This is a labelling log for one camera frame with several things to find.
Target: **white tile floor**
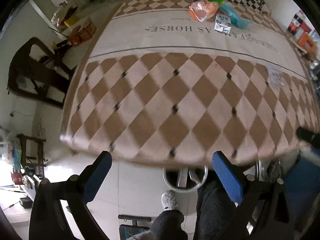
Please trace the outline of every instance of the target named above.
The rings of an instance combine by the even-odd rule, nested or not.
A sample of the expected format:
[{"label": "white tile floor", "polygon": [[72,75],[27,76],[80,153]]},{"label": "white tile floor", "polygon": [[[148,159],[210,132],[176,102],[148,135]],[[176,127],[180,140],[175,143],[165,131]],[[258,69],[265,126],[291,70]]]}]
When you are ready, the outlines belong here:
[{"label": "white tile floor", "polygon": [[[95,12],[91,14],[91,17],[97,27],[104,21],[111,9],[111,6],[103,4],[92,6]],[[64,63],[69,68],[79,64],[88,45],[89,42],[85,42],[76,48],[71,48],[63,59]],[[56,91],[53,94],[55,97],[61,97],[61,94],[57,94]],[[80,174],[96,158],[85,152],[74,155],[59,141],[61,113],[60,109],[38,103],[33,125],[33,135],[47,140],[44,144],[44,157],[48,159],[45,176],[51,182],[63,181],[72,174]],[[168,189],[161,168],[114,161],[95,199],[87,206],[107,236],[116,240],[120,239],[119,225],[131,224],[129,221],[119,220],[117,218],[119,214],[150,216],[154,220],[163,211],[161,195]],[[196,221],[197,193],[177,194],[176,196],[180,205],[179,209],[185,215],[182,229],[188,233],[189,239],[192,239]],[[67,202],[62,201],[62,205],[75,236],[83,239],[72,215],[66,211]]]}]

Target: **person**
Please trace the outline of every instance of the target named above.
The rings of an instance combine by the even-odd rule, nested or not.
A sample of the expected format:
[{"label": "person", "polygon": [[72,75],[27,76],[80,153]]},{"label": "person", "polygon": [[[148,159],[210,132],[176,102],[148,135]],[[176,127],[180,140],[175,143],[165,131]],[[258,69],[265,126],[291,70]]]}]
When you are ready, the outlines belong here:
[{"label": "person", "polygon": [[[128,240],[188,240],[182,230],[184,215],[178,210],[174,192],[162,194],[164,211],[155,219],[149,231]],[[215,171],[209,171],[205,183],[198,189],[196,227],[193,240],[214,240],[231,219],[236,206],[224,190]]]}]

